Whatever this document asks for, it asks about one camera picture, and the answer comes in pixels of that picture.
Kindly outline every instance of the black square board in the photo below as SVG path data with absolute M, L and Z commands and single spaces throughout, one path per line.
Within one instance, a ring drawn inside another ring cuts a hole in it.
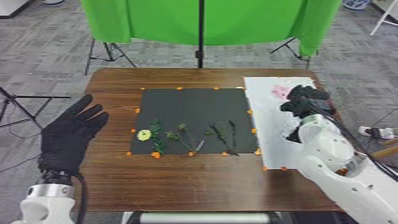
M 253 118 L 244 89 L 150 89 L 143 93 L 141 114 L 137 118 L 136 134 L 132 142 L 132 153 L 152 154 L 153 140 L 139 141 L 137 133 L 150 130 L 155 120 L 161 120 L 161 138 L 166 143 L 166 154 L 187 154 L 189 150 L 182 143 L 166 137 L 166 132 L 178 132 L 180 123 L 187 124 L 200 145 L 207 138 L 200 154 L 219 154 L 226 151 L 226 146 L 217 139 L 217 135 L 205 137 L 205 131 L 212 130 L 216 124 L 226 136 L 228 145 L 233 147 L 233 129 L 230 121 L 237 126 L 237 153 L 253 153 L 258 149 L 257 135 L 253 134 Z M 191 144 L 187 134 L 182 134 L 185 142 Z

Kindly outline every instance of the white paper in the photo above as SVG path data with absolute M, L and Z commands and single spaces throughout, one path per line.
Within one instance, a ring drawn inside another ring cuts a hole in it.
M 305 77 L 246 77 L 253 121 L 258 129 L 258 143 L 264 151 L 264 165 L 269 169 L 297 169 L 296 153 L 303 145 L 285 139 L 299 126 L 301 119 L 281 111 L 287 95 L 297 85 L 313 86 Z

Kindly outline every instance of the pink object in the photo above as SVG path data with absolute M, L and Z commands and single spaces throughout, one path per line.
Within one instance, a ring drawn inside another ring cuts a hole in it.
M 290 88 L 287 86 L 274 86 L 274 89 L 273 89 L 273 94 L 276 95 L 276 97 L 281 99 L 281 100 L 287 100 L 287 97 L 290 95 Z

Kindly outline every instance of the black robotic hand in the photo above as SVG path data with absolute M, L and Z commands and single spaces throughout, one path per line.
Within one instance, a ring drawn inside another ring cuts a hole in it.
M 329 93 L 317 90 L 312 86 L 299 85 L 289 95 L 289 102 L 281 105 L 281 111 L 290 111 L 299 118 L 317 113 L 313 107 L 320 108 L 331 115 L 336 109 L 329 103 Z
M 107 125 L 109 113 L 97 105 L 88 110 L 86 95 L 43 130 L 40 169 L 79 173 L 91 139 Z

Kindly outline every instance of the floor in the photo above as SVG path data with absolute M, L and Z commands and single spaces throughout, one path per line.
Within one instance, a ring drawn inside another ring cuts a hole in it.
M 381 14 L 374 8 L 352 12 L 342 8 L 326 38 L 320 55 L 313 59 L 326 89 L 342 112 L 351 130 L 374 125 L 379 118 L 398 107 L 398 29 L 384 25 L 374 37 Z M 91 31 L 79 0 L 50 7 L 36 1 L 20 16 L 0 20 L 0 86 L 24 95 L 82 96 L 91 76 L 84 76 Z M 230 68 L 305 68 L 287 49 L 274 55 L 271 50 L 281 43 L 246 46 L 209 47 L 207 67 Z M 134 40 L 123 49 L 139 67 L 194 67 L 194 46 Z M 129 67 L 121 59 L 116 63 L 95 62 L 91 72 L 102 67 Z M 47 124 L 74 100 L 56 100 L 43 112 Z M 22 101 L 36 109 L 42 101 Z M 20 117 L 8 110 L 8 120 Z M 379 127 L 398 127 L 393 114 Z M 0 170 L 33 158 L 40 153 L 40 136 L 33 125 L 0 129 Z M 398 164 L 398 158 L 388 160 Z M 27 188 L 38 180 L 36 160 L 0 172 L 0 224 L 17 220 L 18 203 Z M 88 223 L 118 223 L 118 213 L 91 213 Z

